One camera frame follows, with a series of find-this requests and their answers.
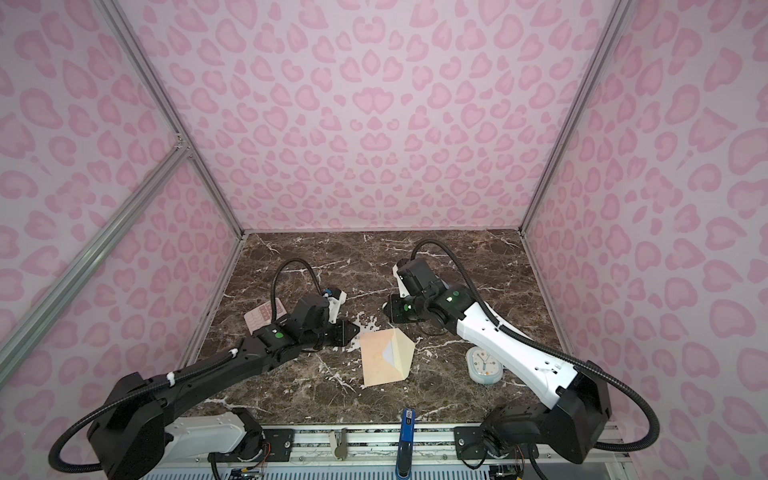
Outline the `pink envelope with cream flap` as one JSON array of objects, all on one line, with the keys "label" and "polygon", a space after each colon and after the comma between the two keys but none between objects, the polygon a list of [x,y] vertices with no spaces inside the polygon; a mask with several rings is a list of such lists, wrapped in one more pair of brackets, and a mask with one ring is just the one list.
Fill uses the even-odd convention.
[{"label": "pink envelope with cream flap", "polygon": [[400,329],[363,334],[360,350],[366,387],[402,381],[409,376],[415,344]]}]

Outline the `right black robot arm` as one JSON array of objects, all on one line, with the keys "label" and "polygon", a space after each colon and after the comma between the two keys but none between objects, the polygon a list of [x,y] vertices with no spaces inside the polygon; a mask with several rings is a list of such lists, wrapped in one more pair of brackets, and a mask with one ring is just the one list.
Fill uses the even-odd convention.
[{"label": "right black robot arm", "polygon": [[422,259],[398,261],[393,275],[399,291],[384,308],[391,320],[438,322],[489,353],[538,398],[528,407],[497,407],[483,420],[481,441],[489,454],[546,444],[572,463],[584,462],[611,413],[608,385],[595,365],[581,367],[525,344],[524,335],[508,322],[486,317],[477,294],[445,283]]}]

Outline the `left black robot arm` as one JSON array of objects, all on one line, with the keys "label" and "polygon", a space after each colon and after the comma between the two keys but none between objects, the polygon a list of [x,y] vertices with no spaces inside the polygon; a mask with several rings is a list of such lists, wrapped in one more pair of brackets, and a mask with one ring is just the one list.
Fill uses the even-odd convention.
[{"label": "left black robot arm", "polygon": [[346,293],[338,288],[309,294],[293,312],[237,345],[173,372],[148,379],[121,378],[90,425],[87,438],[109,479],[138,479],[162,459],[171,435],[165,428],[192,407],[243,380],[262,375],[310,349],[345,346],[359,329],[340,320]]}]

